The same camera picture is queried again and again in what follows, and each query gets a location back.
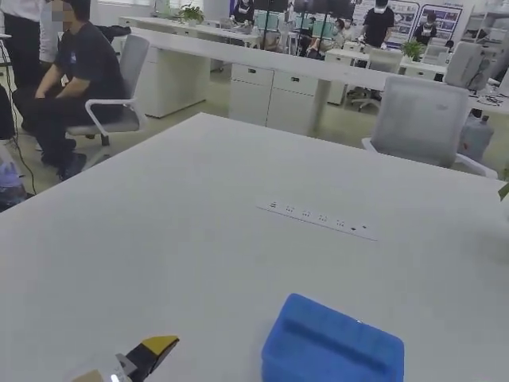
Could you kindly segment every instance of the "potted plant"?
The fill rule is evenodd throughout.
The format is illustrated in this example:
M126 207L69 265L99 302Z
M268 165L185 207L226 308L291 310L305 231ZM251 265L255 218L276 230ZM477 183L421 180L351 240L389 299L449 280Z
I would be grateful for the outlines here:
M192 6L191 3L181 7L180 16L189 24L189 26L201 24L201 22L205 19L204 13L201 11L200 7Z
M419 61L422 45L415 40L407 41L401 45L401 51L407 57L407 60Z

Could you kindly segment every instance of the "black pants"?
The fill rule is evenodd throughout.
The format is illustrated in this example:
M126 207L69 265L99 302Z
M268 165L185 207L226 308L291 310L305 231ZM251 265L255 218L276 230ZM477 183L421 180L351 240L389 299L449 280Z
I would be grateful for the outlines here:
M93 125L85 110L86 98L55 98L61 87L53 87L45 98L36 99L36 88L18 89L13 101L23 116L25 129L35 135L41 145L44 160L55 167L65 167L72 158L72 149L65 142L68 127ZM95 115L101 123L114 122L120 117L122 107L96 106Z
M36 87L42 77L39 23L10 14L5 14L4 23L6 34L12 36L5 39L5 45L13 66L16 88Z
M13 109L5 88L0 85L0 140L14 137Z

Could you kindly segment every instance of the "poster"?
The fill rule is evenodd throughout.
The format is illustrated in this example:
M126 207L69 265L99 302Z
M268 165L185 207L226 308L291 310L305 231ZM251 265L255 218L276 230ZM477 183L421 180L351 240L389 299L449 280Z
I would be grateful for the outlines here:
M435 39L435 43L441 42L445 43L447 40L453 39L454 30L456 29L456 25L460 20L461 16L461 8L451 7L451 6L434 6L431 4L426 4L421 9L421 14L419 15L419 21L416 24L415 28L417 28L421 23L426 21L426 17L430 13L435 13L437 15L437 36Z
M357 36L363 28L364 17L368 10L374 6L375 0L356 0L356 7L353 11L353 22ZM394 28L388 43L392 47L399 47L412 36L418 19L419 5L416 2L390 0L389 7L394 12Z
M419 13L419 5L416 2L402 2L392 0L389 2L394 12L394 28L389 39L389 45L400 46L412 37Z

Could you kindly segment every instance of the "bulletin board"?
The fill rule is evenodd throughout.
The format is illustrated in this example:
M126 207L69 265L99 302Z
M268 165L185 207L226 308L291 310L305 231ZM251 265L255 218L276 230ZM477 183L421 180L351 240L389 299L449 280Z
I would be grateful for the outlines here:
M435 13L437 15L437 36L433 40L441 40L441 42L445 43L447 40L453 39L454 30L460 20L462 11L463 9L459 7L426 4L421 9L419 21L415 28L426 21L428 14Z

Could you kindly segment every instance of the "black t-shirt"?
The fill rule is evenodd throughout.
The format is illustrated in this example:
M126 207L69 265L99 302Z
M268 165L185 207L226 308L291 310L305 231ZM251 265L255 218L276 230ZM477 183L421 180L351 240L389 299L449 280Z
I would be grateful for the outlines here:
M377 14L371 8L364 19L364 25L367 25L366 44L379 48L385 40L387 30L394 26L394 12L387 7L382 14Z
M415 30L414 36L418 43L428 45L429 40L437 36L437 27L433 24L431 28L424 28L424 24L420 24Z
M233 16L237 22L244 23L248 20L252 23L255 19L255 8L253 6L249 6L249 4L246 5L242 2L242 0L239 0L233 11Z
M119 61L101 31L88 22L77 34L64 33L54 64L71 80L88 80L88 99L124 99Z

